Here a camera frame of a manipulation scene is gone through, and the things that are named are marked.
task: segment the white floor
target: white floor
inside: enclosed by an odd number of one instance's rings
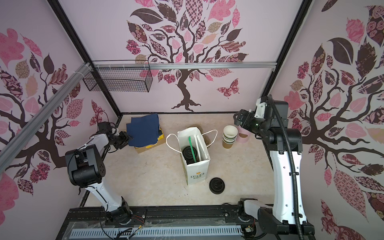
[[[125,115],[119,130],[124,131],[125,124],[136,116]],[[208,148],[211,161],[207,178],[187,185],[180,154],[167,144],[140,154],[127,146],[107,154],[103,180],[123,196],[129,206],[236,204],[242,197],[273,203],[273,171],[261,140],[251,136],[247,143],[235,142],[230,149],[222,146],[223,128],[233,125],[233,114],[162,114],[159,120],[165,136],[195,124],[201,125],[204,132],[218,130],[216,141]],[[169,140],[171,146],[177,147],[176,138]],[[214,177],[225,182],[224,192],[218,195],[209,190],[209,181]],[[101,203],[90,194],[85,206],[101,206]]]

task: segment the white paper bag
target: white paper bag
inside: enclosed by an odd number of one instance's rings
[[[215,141],[214,139],[211,144],[209,144],[208,146],[205,145],[203,135],[209,132],[201,134],[200,130],[197,127],[189,127],[185,130],[177,132],[177,135],[173,133],[169,134],[166,138],[166,143],[168,147],[170,147],[171,149],[181,154],[181,161],[183,163],[184,174],[185,174],[185,179],[187,181],[187,185],[204,181],[205,177],[207,176],[208,165],[210,161],[210,156],[209,156],[207,147],[209,147]],[[172,148],[168,144],[168,138],[171,135],[174,135],[177,138],[177,141],[179,142],[179,150]],[[189,137],[191,137],[192,146],[195,147],[198,151],[199,161],[196,163],[187,165],[187,162],[184,159],[184,156],[182,154],[182,150],[189,146],[189,139],[188,139]]]

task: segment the black wire basket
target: black wire basket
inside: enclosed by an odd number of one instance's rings
[[[128,91],[128,92],[149,92],[152,84],[152,74],[148,61],[140,67],[110,67],[103,65],[95,66],[101,79],[95,79],[92,72],[89,72],[83,81],[90,91]],[[100,87],[97,80],[101,80],[104,86]]]

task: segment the wire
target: wire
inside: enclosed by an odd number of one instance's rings
[[[303,231],[301,230],[300,219],[299,219],[299,200],[298,200],[298,190],[297,190],[297,179],[296,179],[296,169],[295,162],[293,161],[293,155],[291,150],[291,144],[289,143],[288,133],[284,127],[283,119],[281,118],[279,111],[276,108],[275,102],[273,101],[272,95],[268,95],[269,102],[275,113],[275,117],[279,122],[280,129],[283,133],[283,139],[285,141],[286,149],[288,152],[288,158],[291,166],[291,178],[292,178],[292,190],[293,190],[293,215],[295,217],[295,224],[297,228],[297,234],[299,235],[300,240],[304,240]]]

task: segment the wall mural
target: wall mural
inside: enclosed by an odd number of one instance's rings
[[[376,159],[384,157],[382,151],[369,145],[373,141],[384,144],[384,128],[380,126],[384,123],[384,108],[371,109],[374,101],[384,101],[384,74],[367,77],[376,63],[376,69],[384,66],[384,53],[377,60],[377,53],[384,50],[384,7],[366,8],[369,10],[368,24],[365,26],[359,19],[347,19],[346,32],[350,41],[342,37],[330,39],[333,53],[326,53],[321,45],[311,65],[304,62],[298,67],[298,80],[292,83],[293,91],[284,100],[292,110],[289,115],[292,128],[300,130],[303,143],[310,145],[309,155],[314,157],[314,163],[320,164],[324,160],[325,183],[329,186],[333,179],[340,196],[367,221],[367,205],[384,221],[384,195],[376,192],[384,191],[384,186],[374,179],[384,171],[382,161],[367,164],[354,155],[368,152],[376,154]],[[353,45],[359,47],[357,52],[354,52]],[[334,61],[355,67],[358,75],[333,68]],[[363,122],[371,126],[363,127]],[[340,143],[349,147],[340,148]],[[338,169],[340,166],[348,171],[341,171]],[[354,176],[354,173],[366,176]],[[350,228],[337,226],[323,201],[322,208],[325,215],[321,219],[323,229],[329,234],[336,233],[335,239],[364,239]]]
[[[68,78],[65,64],[55,70],[49,54],[43,55],[31,39],[24,36],[22,38],[24,44],[18,42],[18,33],[11,28],[7,29],[7,35],[0,33],[0,58],[4,62],[4,65],[0,66],[0,77],[4,83],[3,93],[0,93],[0,142],[4,145],[19,133]],[[28,56],[21,54],[25,48],[30,50]],[[21,61],[16,64],[15,69],[8,69],[8,63],[13,60]],[[32,139],[16,156],[16,159],[21,161],[8,166],[2,174],[0,225],[5,219],[3,211],[15,205],[13,200],[18,198],[18,189],[33,195],[34,184],[46,180],[53,168],[66,167],[65,157],[59,155],[58,146],[65,146],[65,139],[71,137],[65,128],[80,124],[76,120],[83,109],[84,99],[76,98],[80,90],[78,83],[36,132],[37,139]],[[97,114],[97,122],[101,122],[102,108],[94,101],[89,107],[93,108],[95,115]],[[95,117],[90,120],[90,125],[96,123]],[[13,180],[6,174],[11,168],[18,169]]]
[[[128,22],[129,31],[136,40],[128,40],[126,49],[136,56],[136,63],[148,60],[151,63],[211,63],[241,62],[248,54],[239,53],[246,42],[236,41],[240,29],[236,29],[240,21],[240,13],[235,7],[235,0],[135,0],[143,7],[131,14]],[[181,12],[185,2],[186,10]],[[209,11],[209,17],[201,19],[203,12]],[[144,24],[136,24],[139,17]],[[210,19],[217,21],[206,26]],[[164,23],[161,29],[153,29],[151,24]],[[229,69],[152,70],[152,75],[168,84],[177,82],[184,98],[172,107],[184,106],[193,112],[190,106],[201,106],[191,99],[185,85],[186,80],[200,81],[200,76],[213,81],[231,73]],[[228,97],[238,93],[238,79],[229,88],[218,88]]]

